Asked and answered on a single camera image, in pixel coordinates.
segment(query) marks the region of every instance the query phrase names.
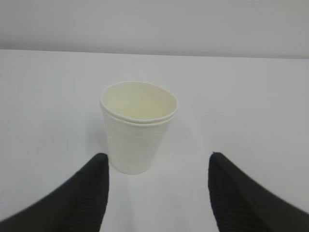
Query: white paper cup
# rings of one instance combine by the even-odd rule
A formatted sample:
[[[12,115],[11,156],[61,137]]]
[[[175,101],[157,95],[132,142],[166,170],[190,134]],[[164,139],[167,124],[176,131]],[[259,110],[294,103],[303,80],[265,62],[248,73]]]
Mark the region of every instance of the white paper cup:
[[[174,95],[145,82],[121,82],[103,91],[100,105],[111,164],[126,174],[145,172],[177,110]]]

